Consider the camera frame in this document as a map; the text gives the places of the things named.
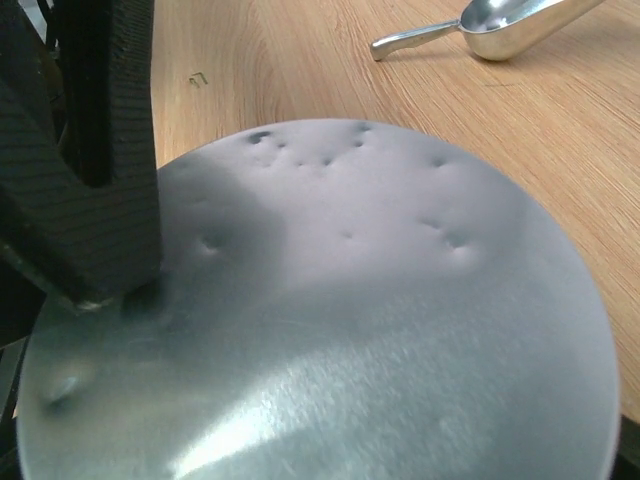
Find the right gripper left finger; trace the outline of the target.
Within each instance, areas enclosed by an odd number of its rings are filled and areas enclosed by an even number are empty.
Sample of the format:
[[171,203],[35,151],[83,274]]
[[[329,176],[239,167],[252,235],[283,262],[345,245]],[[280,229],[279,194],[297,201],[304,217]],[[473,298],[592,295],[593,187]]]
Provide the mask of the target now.
[[1,480],[23,479],[18,458],[15,412],[26,344],[27,338],[22,338],[1,350]]

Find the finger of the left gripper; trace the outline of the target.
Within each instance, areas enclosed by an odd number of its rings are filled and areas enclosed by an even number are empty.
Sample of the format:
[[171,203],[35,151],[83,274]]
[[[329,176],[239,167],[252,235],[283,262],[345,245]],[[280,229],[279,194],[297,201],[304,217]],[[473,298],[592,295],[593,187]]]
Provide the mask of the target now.
[[18,2],[1,5],[1,242],[19,271],[76,304],[132,291],[159,272],[153,16],[150,1],[54,3],[58,135],[47,50]]

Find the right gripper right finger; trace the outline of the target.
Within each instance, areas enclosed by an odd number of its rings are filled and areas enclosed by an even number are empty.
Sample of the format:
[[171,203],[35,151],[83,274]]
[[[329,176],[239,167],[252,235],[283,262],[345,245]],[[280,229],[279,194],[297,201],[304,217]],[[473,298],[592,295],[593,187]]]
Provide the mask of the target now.
[[640,480],[640,427],[621,417],[620,435],[610,480]]

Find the round metal jar lid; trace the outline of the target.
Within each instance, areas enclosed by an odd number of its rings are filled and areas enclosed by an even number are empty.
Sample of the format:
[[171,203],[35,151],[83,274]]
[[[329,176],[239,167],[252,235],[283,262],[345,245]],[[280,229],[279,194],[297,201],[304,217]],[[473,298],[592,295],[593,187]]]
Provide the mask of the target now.
[[571,240],[424,134],[302,120],[158,173],[164,261],[90,312],[46,301],[27,479],[605,479],[606,309]]

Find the metal candy scoop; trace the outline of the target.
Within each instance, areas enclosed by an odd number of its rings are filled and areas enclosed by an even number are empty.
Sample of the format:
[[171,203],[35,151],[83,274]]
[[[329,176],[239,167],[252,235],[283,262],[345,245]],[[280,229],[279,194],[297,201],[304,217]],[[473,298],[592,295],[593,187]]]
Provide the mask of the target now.
[[602,0],[474,0],[451,21],[379,38],[370,44],[376,61],[454,32],[477,57],[509,60],[545,40],[602,3]]

